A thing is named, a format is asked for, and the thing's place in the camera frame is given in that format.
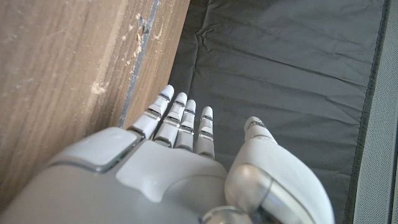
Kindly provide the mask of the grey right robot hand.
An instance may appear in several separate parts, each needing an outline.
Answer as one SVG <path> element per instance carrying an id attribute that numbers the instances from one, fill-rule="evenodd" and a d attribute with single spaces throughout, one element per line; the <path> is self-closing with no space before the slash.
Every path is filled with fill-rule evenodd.
<path id="1" fill-rule="evenodd" d="M 333 223 L 317 176 L 250 117 L 233 165 L 215 160 L 213 110 L 167 85 L 127 129 L 57 154 L 2 223 Z"/>

